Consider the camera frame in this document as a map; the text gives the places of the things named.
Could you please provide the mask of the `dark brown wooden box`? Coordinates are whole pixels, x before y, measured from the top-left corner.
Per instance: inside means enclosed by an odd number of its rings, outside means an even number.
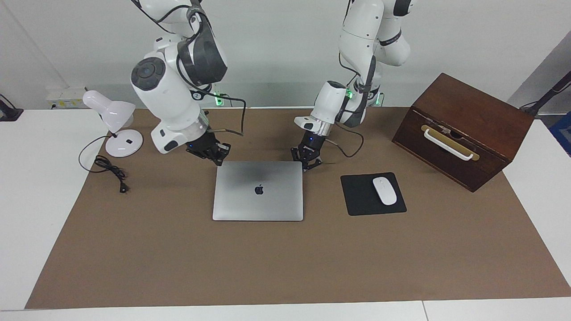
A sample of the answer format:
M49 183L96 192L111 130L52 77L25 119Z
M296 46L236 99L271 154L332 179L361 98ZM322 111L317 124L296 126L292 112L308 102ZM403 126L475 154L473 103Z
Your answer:
M476 192L519 151L534 118L447 74L440 74L406 112L392 141L465 189ZM426 140L428 125L479 154L463 161Z

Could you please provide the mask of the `white power strip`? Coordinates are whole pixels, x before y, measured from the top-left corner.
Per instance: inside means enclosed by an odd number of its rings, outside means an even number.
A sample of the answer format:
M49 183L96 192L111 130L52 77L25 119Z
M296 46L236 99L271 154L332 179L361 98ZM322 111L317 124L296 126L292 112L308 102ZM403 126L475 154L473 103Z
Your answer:
M69 87L67 89L50 90L46 101L48 107L53 109L84 109L88 108L83 102L86 87Z

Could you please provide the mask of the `brown table mat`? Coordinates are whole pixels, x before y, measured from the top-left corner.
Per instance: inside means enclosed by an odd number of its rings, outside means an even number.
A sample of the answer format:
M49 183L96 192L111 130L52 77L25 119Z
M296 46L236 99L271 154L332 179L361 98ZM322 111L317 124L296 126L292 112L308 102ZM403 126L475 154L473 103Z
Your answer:
M151 139L89 174L27 309L571 296L506 177L475 193L393 144L405 108L373 108L361 152L303 175L301 222L212 220L216 166ZM393 172L406 213L350 216L340 177Z

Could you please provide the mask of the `black clamp mount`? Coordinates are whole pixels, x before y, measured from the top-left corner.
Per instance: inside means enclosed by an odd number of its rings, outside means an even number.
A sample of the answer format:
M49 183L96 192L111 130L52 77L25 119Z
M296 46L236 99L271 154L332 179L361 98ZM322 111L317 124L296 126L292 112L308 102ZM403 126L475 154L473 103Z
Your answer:
M23 112L22 108L17 108L8 98L0 94L0 122L14 122Z

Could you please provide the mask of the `blue object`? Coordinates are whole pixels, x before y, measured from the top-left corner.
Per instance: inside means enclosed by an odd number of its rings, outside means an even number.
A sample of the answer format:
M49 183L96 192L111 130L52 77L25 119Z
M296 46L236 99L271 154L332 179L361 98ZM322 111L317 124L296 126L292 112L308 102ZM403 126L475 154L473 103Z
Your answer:
M549 132L571 157L571 111L567 112L560 120L549 128Z

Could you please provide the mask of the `white desk lamp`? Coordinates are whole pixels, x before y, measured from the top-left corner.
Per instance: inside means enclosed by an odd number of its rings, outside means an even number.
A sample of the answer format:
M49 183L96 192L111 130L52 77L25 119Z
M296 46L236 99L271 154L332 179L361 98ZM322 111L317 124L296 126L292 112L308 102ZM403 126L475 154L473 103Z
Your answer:
M111 136L105 144L106 152L114 158L126 158L135 154L143 145L142 134L129 129L134 122L136 106L120 100L110 100L96 90L83 94L83 103L98 112Z

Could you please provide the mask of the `black mouse pad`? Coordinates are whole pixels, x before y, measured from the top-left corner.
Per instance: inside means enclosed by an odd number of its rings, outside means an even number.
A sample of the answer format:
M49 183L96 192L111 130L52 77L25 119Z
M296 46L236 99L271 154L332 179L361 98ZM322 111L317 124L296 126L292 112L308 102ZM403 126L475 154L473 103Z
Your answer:
M385 206L379 200L372 180L387 177L397 193L397 202ZM340 177L345 206L350 216L406 213L407 207L393 172L343 175Z

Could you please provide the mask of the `grey aluminium laptop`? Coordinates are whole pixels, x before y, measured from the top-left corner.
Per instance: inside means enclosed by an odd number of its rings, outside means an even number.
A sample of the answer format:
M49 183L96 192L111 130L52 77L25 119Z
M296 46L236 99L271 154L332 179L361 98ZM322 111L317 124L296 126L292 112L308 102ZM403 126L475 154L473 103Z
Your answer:
M302 221L302 164L227 161L217 168L214 221Z

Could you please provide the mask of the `white computer mouse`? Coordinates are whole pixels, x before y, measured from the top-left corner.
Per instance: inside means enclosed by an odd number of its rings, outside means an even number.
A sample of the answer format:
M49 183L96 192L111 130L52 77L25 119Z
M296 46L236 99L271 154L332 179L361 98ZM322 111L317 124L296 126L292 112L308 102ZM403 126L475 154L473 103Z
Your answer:
M387 177L376 177L372 180L372 184L383 205L392 206L396 204L397 193Z

